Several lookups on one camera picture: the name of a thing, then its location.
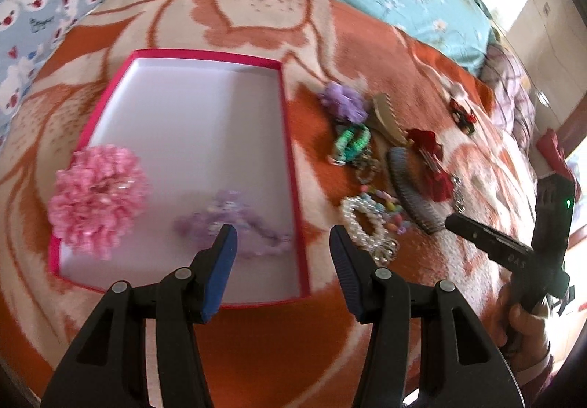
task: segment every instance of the floral patterned blanket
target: floral patterned blanket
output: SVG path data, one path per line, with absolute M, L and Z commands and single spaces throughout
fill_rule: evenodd
M 365 94 L 387 92 L 400 126 L 438 134 L 449 171 L 463 179 L 466 213 L 529 243 L 532 172 L 513 139 L 484 113 L 490 92 L 438 51 L 334 0 L 107 0 L 41 69 L 0 154 L 0 354 L 40 396 L 99 299 L 47 271 L 46 204 L 55 172 L 69 164 L 81 128 L 129 53 L 156 47 L 283 63 L 312 295 L 285 305 L 221 310 L 196 328 L 215 406 L 340 408 L 353 399 L 371 328 L 348 313 L 328 250 L 329 230 L 340 222 L 339 201 L 359 187 L 349 169 L 326 159 L 333 135 L 316 94 L 327 82 Z M 454 125 L 449 94 L 476 112 L 472 138 Z M 381 142 L 378 148 L 384 149 Z M 439 209 L 447 213 L 448 204 Z M 505 274 L 447 231 L 428 237 L 414 229 L 399 238 L 391 269 L 424 284 L 451 279 L 491 332 Z M 148 333 L 153 362 L 151 324 Z M 414 330 L 410 386 L 419 339 Z M 160 406 L 153 366 L 151 401 Z

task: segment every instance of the blue pillow with cartoon print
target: blue pillow with cartoon print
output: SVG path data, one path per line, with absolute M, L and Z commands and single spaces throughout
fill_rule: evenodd
M 0 0 L 0 148 L 36 72 L 101 0 Z

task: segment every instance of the pillow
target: pillow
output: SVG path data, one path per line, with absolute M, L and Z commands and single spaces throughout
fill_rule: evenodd
M 503 45 L 490 44 L 479 79 L 494 93 L 491 121 L 497 128 L 512 135 L 519 148 L 527 152 L 536 110 L 528 95 L 530 79 L 522 62 Z
M 101 0 L 0 0 L 0 147 L 32 78 Z

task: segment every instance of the tray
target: tray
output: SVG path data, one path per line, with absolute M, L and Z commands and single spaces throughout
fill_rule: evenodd
M 285 115 L 278 61 L 186 49 L 134 51 L 102 95 L 77 149 L 111 143 L 134 151 L 153 188 L 147 211 L 110 261 L 74 254 L 53 236 L 50 272 L 98 291 L 121 279 L 135 287 L 159 282 L 195 254 L 175 234 L 173 221 L 231 189 L 294 242 L 278 256 L 237 257 L 223 305 L 309 295 Z

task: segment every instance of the pink flower hair accessory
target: pink flower hair accessory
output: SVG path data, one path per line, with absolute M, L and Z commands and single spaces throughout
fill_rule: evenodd
M 73 154 L 69 169 L 57 172 L 49 222 L 75 252 L 109 260 L 145 210 L 149 193 L 139 158 L 128 148 L 87 147 Z

